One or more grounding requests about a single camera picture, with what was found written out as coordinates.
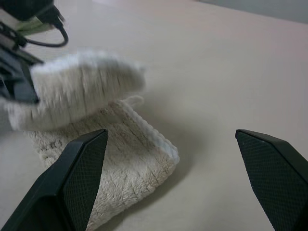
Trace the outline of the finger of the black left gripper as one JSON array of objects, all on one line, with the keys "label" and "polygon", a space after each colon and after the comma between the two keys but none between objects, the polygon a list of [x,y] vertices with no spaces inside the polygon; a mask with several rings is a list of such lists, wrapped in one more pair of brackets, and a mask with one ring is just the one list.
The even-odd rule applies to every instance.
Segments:
[{"label": "finger of the black left gripper", "polygon": [[10,101],[37,104],[31,73],[31,65],[11,52],[0,53],[0,96]]}]

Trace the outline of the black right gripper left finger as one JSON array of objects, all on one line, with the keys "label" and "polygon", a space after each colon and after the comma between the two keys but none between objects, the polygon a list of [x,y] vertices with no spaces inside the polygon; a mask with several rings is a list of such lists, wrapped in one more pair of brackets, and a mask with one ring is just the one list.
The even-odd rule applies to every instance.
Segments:
[{"label": "black right gripper left finger", "polygon": [[84,231],[98,193],[108,131],[70,141],[31,186],[4,231]]}]

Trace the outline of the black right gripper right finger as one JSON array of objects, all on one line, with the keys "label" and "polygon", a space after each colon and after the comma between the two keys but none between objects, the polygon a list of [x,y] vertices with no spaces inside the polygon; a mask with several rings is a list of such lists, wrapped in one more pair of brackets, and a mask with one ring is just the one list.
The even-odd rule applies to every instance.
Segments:
[{"label": "black right gripper right finger", "polygon": [[250,185],[276,231],[308,229],[308,162],[287,141],[238,129]]}]

